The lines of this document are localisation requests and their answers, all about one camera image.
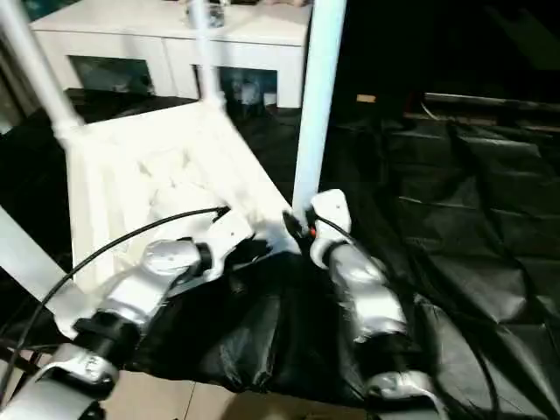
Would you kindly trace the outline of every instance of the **white metal pole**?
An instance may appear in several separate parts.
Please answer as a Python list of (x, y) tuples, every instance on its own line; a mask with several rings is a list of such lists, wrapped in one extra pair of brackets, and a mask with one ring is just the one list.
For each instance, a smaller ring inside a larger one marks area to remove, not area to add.
[(0, 24), (55, 130), (81, 124), (29, 27), (20, 0), (0, 1)]
[[(37, 300), (43, 299), (66, 273), (1, 206), (0, 232), (0, 267)], [(70, 281), (46, 307), (54, 314), (60, 330), (73, 337), (75, 321), (84, 316), (92, 305), (78, 286)]]
[(315, 0), (313, 6), (292, 200), (301, 221), (319, 189), (346, 6), (347, 0)]
[(207, 102), (216, 102), (223, 105), (218, 71), (214, 67), (216, 49), (210, 41), (210, 19), (208, 18), (207, 2), (205, 0), (192, 0), (194, 23), (197, 32), (197, 47), (199, 49), (201, 70), (202, 99)]

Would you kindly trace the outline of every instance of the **floor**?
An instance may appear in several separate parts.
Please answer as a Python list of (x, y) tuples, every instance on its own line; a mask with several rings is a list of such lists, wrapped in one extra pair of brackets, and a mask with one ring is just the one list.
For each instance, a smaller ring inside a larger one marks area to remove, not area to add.
[(166, 381), (123, 372), (104, 403), (108, 420), (366, 420), (360, 409), (298, 398), (226, 389), (191, 381)]

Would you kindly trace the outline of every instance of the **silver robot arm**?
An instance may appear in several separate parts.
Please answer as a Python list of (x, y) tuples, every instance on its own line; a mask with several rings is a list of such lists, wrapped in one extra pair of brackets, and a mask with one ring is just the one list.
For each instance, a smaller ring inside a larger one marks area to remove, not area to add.
[(426, 373), (425, 354), (410, 337), (401, 300), (384, 265), (347, 234), (351, 220), (344, 193), (322, 192), (311, 205), (311, 259), (329, 270), (367, 392), (389, 402), (429, 400), (439, 418), (446, 419), (445, 407)]
[(113, 285), (91, 318), (80, 319), (64, 344), (0, 414), (0, 420), (94, 420), (119, 371), (130, 360), (162, 303), (218, 278), (226, 256), (253, 231), (230, 211), (197, 241), (157, 241)]

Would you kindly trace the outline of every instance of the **clear container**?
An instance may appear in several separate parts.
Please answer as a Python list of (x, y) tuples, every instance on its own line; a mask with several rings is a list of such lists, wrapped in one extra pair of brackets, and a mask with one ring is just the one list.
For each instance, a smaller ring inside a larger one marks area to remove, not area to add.
[[(208, 8), (208, 25), (211, 28), (221, 28), (226, 24), (224, 6), (221, 4), (206, 4)], [(187, 2), (186, 4), (186, 16), (192, 27), (196, 27), (194, 12), (193, 12), (193, 2)]]

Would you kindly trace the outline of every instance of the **black cloth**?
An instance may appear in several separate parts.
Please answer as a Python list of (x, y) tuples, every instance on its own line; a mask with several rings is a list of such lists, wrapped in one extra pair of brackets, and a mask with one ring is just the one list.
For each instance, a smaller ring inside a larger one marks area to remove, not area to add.
[[(71, 97), (88, 121), (181, 103), (76, 91)], [(289, 199), (298, 114), (232, 117)], [(58, 148), (47, 120), (31, 121), (32, 131), (24, 124), (9, 134), (12, 162), (36, 159), (38, 165), (47, 155), (36, 142)], [(0, 158), (2, 169), (4, 150)], [(346, 193), (353, 234), (406, 291), (411, 331), (425, 348), (451, 418), (493, 417), (480, 359), (500, 394), (500, 418), (560, 417), (559, 164), (557, 138), (518, 129), (356, 121), (333, 122), (329, 130), (322, 188)], [(64, 173), (62, 155), (49, 165)], [(12, 167), (18, 173), (18, 165)], [(18, 211), (40, 215), (33, 226), (44, 229), (41, 245), (57, 255), (69, 251), (67, 210), (49, 213), (47, 207), (66, 205), (65, 177), (52, 184), (58, 188), (49, 200)], [(24, 196), (34, 194), (30, 185)], [(19, 191), (10, 194), (17, 202)], [(31, 218), (24, 216), (13, 214), (27, 228)], [(58, 249), (49, 234), (68, 242)], [(0, 284), (14, 287), (7, 278)], [(15, 335), (18, 325), (10, 325), (7, 333)], [(344, 337), (326, 273), (283, 254), (175, 297), (129, 369), (378, 410), (365, 399)]]

